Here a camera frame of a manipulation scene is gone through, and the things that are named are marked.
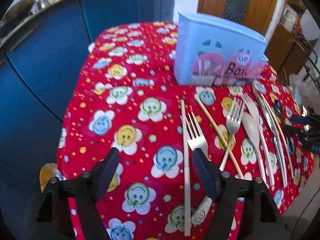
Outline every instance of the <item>light blue container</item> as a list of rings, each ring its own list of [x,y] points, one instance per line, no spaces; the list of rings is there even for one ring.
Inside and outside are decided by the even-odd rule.
[[[179,13],[178,43],[174,75],[181,85],[211,85],[216,69],[226,70],[230,62],[249,70],[263,57],[266,49],[265,38],[256,31],[240,24],[201,13]],[[201,74],[198,69],[199,55],[213,55],[212,66],[205,67]],[[249,55],[245,63],[239,62],[239,54]],[[199,72],[199,80],[193,73]]]

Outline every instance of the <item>cable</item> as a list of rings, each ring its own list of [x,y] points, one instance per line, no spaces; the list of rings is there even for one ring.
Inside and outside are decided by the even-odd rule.
[[[316,197],[316,195],[320,192],[320,189],[317,190],[317,192],[313,195],[313,197],[311,198],[311,200],[309,201],[308,205],[304,208],[304,210],[302,211],[300,217],[298,218],[297,222],[295,223],[294,227],[293,227],[293,230],[292,230],[292,235],[291,235],[291,238],[290,240],[292,240],[293,238],[293,235],[294,235],[294,232],[296,230],[296,227],[297,227],[297,224],[300,220],[300,218],[302,217],[302,215],[304,214],[304,212],[307,210],[308,206],[310,205],[310,203],[313,201],[313,199]]]

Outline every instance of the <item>table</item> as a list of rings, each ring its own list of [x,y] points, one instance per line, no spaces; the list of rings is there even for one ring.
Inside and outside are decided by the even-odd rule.
[[[180,99],[186,112],[193,111],[209,145],[211,161],[221,163],[224,147],[196,103],[193,95],[206,91],[204,103],[228,139],[226,113],[232,98],[248,93],[251,86],[191,87],[176,84],[173,75],[177,26],[153,22],[121,25],[105,30],[90,46],[77,87],[68,105],[58,150],[58,176],[72,179],[90,171],[104,159],[111,147],[120,151],[120,164],[105,197],[96,204],[101,220],[112,239],[203,239],[214,206],[204,223],[183,236],[184,177]],[[267,101],[277,98],[285,107],[285,122],[299,109],[277,74],[266,65],[256,84]],[[288,187],[283,189],[270,129],[263,119],[264,135],[272,159],[276,184],[269,190],[283,213],[299,195],[313,170],[313,155],[304,152],[298,139],[287,138],[294,179],[287,169]],[[243,126],[233,137],[231,149],[245,179],[260,176],[252,143]],[[164,154],[166,159],[157,158]],[[236,176],[231,161],[225,167]],[[202,185],[192,166],[191,207],[204,198]],[[229,239],[236,239],[243,200],[239,199]],[[78,240],[84,239],[76,204],[70,200],[71,219]]]

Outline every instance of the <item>metal fork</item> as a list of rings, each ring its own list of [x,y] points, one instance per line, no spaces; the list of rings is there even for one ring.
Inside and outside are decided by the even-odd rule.
[[[188,113],[189,120],[187,117],[188,145],[191,148],[191,150],[193,150],[193,151],[197,148],[200,148],[203,151],[204,155],[209,160],[208,143],[203,135],[203,132],[200,128],[200,125],[199,125],[194,113],[191,112],[191,115],[192,115],[192,118],[191,118],[190,114]]]
[[[263,128],[261,125],[261,122],[259,121],[260,115],[257,106],[255,105],[254,101],[247,95],[243,94],[241,95],[242,100],[244,101],[245,105],[247,106],[249,113],[252,115],[252,117],[256,120],[257,126],[259,129],[259,135],[262,143],[262,148],[264,151],[264,155],[266,157],[266,163],[267,163],[267,169],[268,169],[268,175],[269,175],[269,180],[270,180],[270,186],[273,186],[275,184],[275,179],[273,176],[273,171],[272,171],[272,164],[269,156],[269,151],[267,147],[266,140],[263,136]]]
[[[229,109],[229,112],[227,114],[227,120],[226,120],[226,126],[230,133],[229,141],[228,141],[228,147],[226,149],[226,152],[224,154],[222,163],[220,165],[220,170],[223,171],[224,167],[226,166],[232,137],[238,132],[241,124],[241,119],[244,111],[244,103],[243,101],[234,98],[232,101],[232,105]]]

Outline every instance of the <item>white plastic fork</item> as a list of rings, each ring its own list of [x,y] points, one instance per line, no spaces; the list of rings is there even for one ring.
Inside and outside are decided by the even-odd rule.
[[[269,156],[267,143],[266,143],[266,140],[265,140],[265,138],[263,136],[263,128],[262,128],[261,122],[259,121],[260,115],[259,115],[258,108],[255,105],[254,101],[247,94],[241,95],[241,98],[244,101],[245,105],[247,106],[247,108],[249,110],[249,113],[252,115],[252,117],[257,122],[257,126],[259,128],[260,140],[261,140],[261,143],[262,143],[262,148],[263,148],[263,151],[264,151],[264,155],[266,157],[266,164],[267,164],[267,169],[268,169],[270,186],[274,186],[275,178],[273,176],[272,164],[271,164],[271,160],[270,160],[270,156]]]
[[[240,128],[243,111],[244,111],[244,103],[241,100],[238,101],[238,99],[234,98],[232,101],[232,105],[229,109],[229,112],[227,114],[226,126],[230,133],[230,137],[228,141],[228,147],[226,149],[222,163],[220,165],[220,171],[223,171],[226,166],[227,159],[229,156],[229,151],[231,148],[232,137],[238,132]]]

